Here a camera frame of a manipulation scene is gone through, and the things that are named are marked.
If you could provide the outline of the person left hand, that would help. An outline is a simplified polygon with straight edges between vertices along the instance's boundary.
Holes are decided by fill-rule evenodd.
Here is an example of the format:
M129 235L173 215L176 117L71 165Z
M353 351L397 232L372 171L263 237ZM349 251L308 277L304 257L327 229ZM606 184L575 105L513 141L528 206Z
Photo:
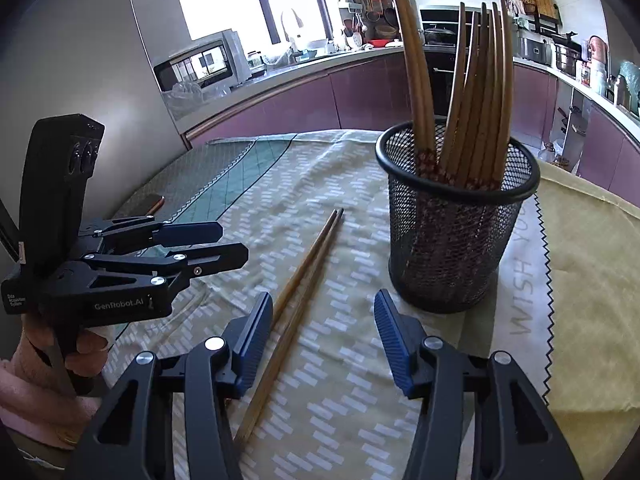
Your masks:
M85 330L76 350L54 370L39 353L54 344L53 332L31 314L22 316L20 342L9 361L1 362L1 421L17 434L36 442L70 450L96 414L101 400L63 391L69 372L95 378L107 359L107 340Z

